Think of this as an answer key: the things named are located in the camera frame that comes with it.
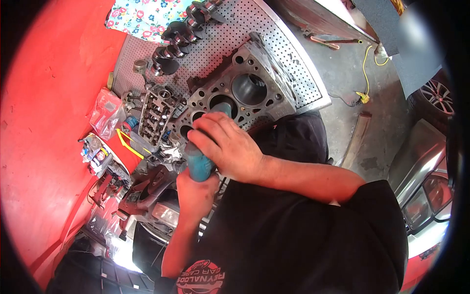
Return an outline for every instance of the reynaldo's car care logo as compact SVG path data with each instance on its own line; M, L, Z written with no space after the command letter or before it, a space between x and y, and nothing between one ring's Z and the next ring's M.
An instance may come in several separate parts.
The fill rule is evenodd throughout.
M199 260L176 281L178 294L216 294L225 279L225 273L210 260Z

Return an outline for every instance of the blue power tool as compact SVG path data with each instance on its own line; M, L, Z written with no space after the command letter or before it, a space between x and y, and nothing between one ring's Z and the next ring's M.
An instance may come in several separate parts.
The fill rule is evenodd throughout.
M231 117L232 106L227 102L221 102L212 107L209 112L224 112ZM204 182L207 180L215 168L213 161L208 159L192 142L186 144L184 152L188 158L188 168L191 179L196 182Z

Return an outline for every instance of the floral fabric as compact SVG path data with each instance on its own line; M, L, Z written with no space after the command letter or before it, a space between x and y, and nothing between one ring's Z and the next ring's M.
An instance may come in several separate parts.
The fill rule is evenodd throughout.
M154 43L167 43L162 33L172 21L186 18L193 0L116 0L106 19L108 29L118 30Z

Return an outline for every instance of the car headlight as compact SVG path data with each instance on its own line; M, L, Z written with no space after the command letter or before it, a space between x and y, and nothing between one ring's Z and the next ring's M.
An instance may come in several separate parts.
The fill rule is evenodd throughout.
M432 216L428 198L421 187L403 208L403 215L412 230L416 230Z
M403 216L412 230L437 214L452 200L448 180L442 176L430 175L403 207Z
M428 195L432 210L436 213L446 206L452 199L452 190L448 187L449 181L438 175L430 175L423 183L424 191Z
M180 213L162 203L157 203L152 211L152 216L164 224L176 228Z

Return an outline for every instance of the concrete floor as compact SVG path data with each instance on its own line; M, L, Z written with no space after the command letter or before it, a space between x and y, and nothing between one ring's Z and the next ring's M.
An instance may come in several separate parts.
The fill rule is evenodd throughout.
M371 44L341 44L341 48L335 51L305 39L299 28L289 23L287 25L307 51L331 96L333 104L320 110L320 113L334 164L341 164L357 117L362 111L367 111L372 114L372 119L351 170L367 182L386 179L390 164L412 121L393 63L389 61L384 66L377 66L372 52L375 46L372 47L365 64L370 101L349 107L339 97L348 102L356 101L359 96L355 92L366 91L362 62L366 48Z

